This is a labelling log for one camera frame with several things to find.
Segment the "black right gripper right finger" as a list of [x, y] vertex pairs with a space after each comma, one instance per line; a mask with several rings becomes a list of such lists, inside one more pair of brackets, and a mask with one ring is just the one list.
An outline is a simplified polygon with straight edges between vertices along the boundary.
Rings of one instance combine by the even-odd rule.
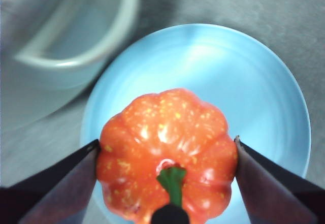
[[324, 189], [244, 144], [236, 180], [251, 223], [324, 223]]

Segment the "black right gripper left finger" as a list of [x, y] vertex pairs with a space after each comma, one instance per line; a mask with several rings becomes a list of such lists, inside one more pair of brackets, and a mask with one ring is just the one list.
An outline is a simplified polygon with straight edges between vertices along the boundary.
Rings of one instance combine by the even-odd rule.
[[100, 151], [93, 140], [54, 165], [1, 187], [1, 223], [82, 223]]

